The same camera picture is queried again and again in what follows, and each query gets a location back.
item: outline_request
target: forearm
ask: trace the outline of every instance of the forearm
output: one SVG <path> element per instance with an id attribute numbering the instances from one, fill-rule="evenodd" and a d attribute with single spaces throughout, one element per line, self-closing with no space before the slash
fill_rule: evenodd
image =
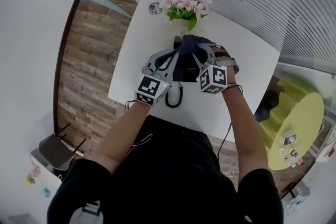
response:
<path id="1" fill-rule="evenodd" d="M 106 133 L 91 160 L 113 173 L 130 150 L 150 108 L 149 105 L 136 102 Z"/>
<path id="2" fill-rule="evenodd" d="M 259 126 L 237 87 L 223 91 L 234 132 L 238 160 L 239 179 L 257 168 L 268 168 L 267 153 Z"/>

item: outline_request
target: wooden floor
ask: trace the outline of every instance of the wooden floor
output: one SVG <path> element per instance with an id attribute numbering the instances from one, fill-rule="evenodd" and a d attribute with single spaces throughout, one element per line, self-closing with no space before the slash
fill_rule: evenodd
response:
<path id="1" fill-rule="evenodd" d="M 134 0 L 114 0 L 133 14 Z M 71 122 L 66 130 L 66 141 L 78 145 L 87 140 L 81 150 L 88 155 L 116 120 L 123 114 L 124 106 L 108 99 L 108 91 L 130 19 L 106 7 L 81 1 L 71 25 L 61 66 L 58 121 L 59 127 Z M 210 137 L 217 153 L 221 140 Z M 297 169 L 272 171 L 281 192 L 290 182 L 297 181 L 301 171 L 313 162 L 310 154 L 304 156 L 305 166 Z M 235 144 L 225 142 L 220 153 L 222 172 L 237 163 Z M 238 166 L 232 180 L 237 187 Z"/>

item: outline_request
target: sticker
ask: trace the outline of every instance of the sticker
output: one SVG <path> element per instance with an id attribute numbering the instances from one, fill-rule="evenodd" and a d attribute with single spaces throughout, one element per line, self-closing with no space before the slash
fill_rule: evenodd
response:
<path id="1" fill-rule="evenodd" d="M 158 102 L 162 99 L 162 97 L 164 97 L 164 96 L 166 95 L 167 90 L 168 90 L 168 88 L 165 89 L 165 90 L 163 91 L 163 93 L 160 94 L 160 96 L 157 98 L 156 103 L 158 103 Z"/>
<path id="2" fill-rule="evenodd" d="M 214 83 L 226 85 L 225 70 L 213 67 L 213 81 Z"/>
<path id="3" fill-rule="evenodd" d="M 155 96 L 156 92 L 159 88 L 160 81 L 156 79 L 152 79 L 150 77 L 143 77 L 138 91 L 149 94 L 151 96 Z"/>
<path id="4" fill-rule="evenodd" d="M 201 90 L 203 90 L 206 86 L 210 84 L 210 79 L 209 79 L 209 70 L 205 70 L 201 76 Z"/>
<path id="5" fill-rule="evenodd" d="M 143 103 L 146 103 L 146 104 L 149 104 L 149 105 L 153 105 L 153 101 L 154 99 L 150 98 L 150 97 L 147 97 L 145 95 L 142 95 L 140 93 L 136 93 L 136 99 L 140 102 L 143 102 Z"/>
<path id="6" fill-rule="evenodd" d="M 220 91 L 222 91 L 224 88 L 221 87 L 217 87 L 217 86 L 213 86 L 211 85 L 209 88 L 207 88 L 204 92 L 208 92 L 208 93 L 218 93 Z"/>

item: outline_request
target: white table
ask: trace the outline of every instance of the white table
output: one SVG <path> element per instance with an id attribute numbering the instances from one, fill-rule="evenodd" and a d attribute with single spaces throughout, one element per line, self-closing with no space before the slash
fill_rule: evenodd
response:
<path id="1" fill-rule="evenodd" d="M 148 6 L 159 1 L 140 0 L 126 33 L 108 94 L 109 98 L 122 104 L 134 99 L 138 75 L 149 57 L 161 50 L 172 49 L 175 35 L 181 33 L 179 26 L 170 24 L 160 15 L 149 13 Z M 236 58 L 240 68 L 237 83 L 243 87 L 245 99 L 254 113 L 273 75 L 280 52 L 244 27 L 213 11 L 197 23 L 192 34 L 223 45 L 231 57 Z M 183 82 L 182 85 L 184 95 L 178 108 L 168 108 L 162 100 L 151 109 L 150 114 L 224 138 L 230 116 L 222 95 L 201 93 L 196 83 Z M 232 131 L 227 140 L 234 141 Z"/>

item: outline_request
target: pink flower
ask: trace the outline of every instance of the pink flower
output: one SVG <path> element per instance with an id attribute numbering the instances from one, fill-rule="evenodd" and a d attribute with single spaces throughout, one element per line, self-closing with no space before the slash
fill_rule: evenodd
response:
<path id="1" fill-rule="evenodd" d="M 187 11 L 191 11 L 197 5 L 195 0 L 181 0 L 176 6 L 179 8 L 185 8 Z"/>
<path id="2" fill-rule="evenodd" d="M 204 4 L 205 10 L 208 11 L 211 4 L 212 4 L 212 0 L 198 0 L 199 2 Z"/>
<path id="3" fill-rule="evenodd" d="M 173 6 L 178 0 L 162 0 L 162 2 L 159 4 L 160 8 L 170 8 Z"/>
<path id="4" fill-rule="evenodd" d="M 204 4 L 203 3 L 199 3 L 195 8 L 194 8 L 194 12 L 196 14 L 197 20 L 199 20 L 201 18 L 201 15 L 207 15 L 208 12 L 206 10 L 204 10 Z"/>

